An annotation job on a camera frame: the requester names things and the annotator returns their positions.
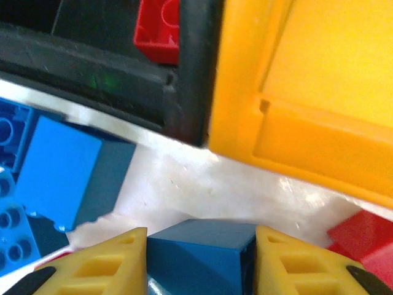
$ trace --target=black plastic frame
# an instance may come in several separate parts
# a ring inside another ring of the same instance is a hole
[[[0,78],[201,146],[210,116],[223,1],[181,0],[178,68],[0,22]],[[122,93],[107,90],[107,74],[123,82]]]

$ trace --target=yellow plastic lid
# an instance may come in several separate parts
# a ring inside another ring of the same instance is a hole
[[[393,5],[226,0],[212,151],[393,208]]]

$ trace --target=dark blue lego brick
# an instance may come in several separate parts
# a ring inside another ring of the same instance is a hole
[[[30,216],[70,231],[113,210],[135,145],[88,127],[40,117],[16,198]]]
[[[13,197],[14,189],[12,175],[0,173],[0,276],[68,245],[66,235],[53,226],[50,230],[31,228],[23,207]]]
[[[149,290],[251,295],[255,225],[188,220],[147,238]]]
[[[38,117],[35,109],[0,98],[0,166],[19,171]]]

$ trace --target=white surface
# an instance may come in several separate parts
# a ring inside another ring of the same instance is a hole
[[[114,212],[70,233],[73,248],[137,226],[147,226],[152,234],[188,218],[265,224],[327,246],[326,230],[358,211],[358,205],[393,219],[387,209],[192,148],[48,94],[0,80],[0,96],[63,112],[74,122],[139,143]],[[0,294],[32,269],[0,278]]]

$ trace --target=blue block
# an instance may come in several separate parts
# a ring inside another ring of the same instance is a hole
[[[147,238],[149,292],[251,295],[255,225],[190,219]]]
[[[0,276],[68,245],[66,235],[53,226],[31,228],[23,206],[13,197],[14,189],[12,175],[0,173]],[[41,225],[50,222],[37,220]]]
[[[88,127],[40,117],[15,196],[30,216],[62,232],[113,210],[135,145]]]
[[[0,98],[0,166],[19,172],[38,117],[35,109]]]

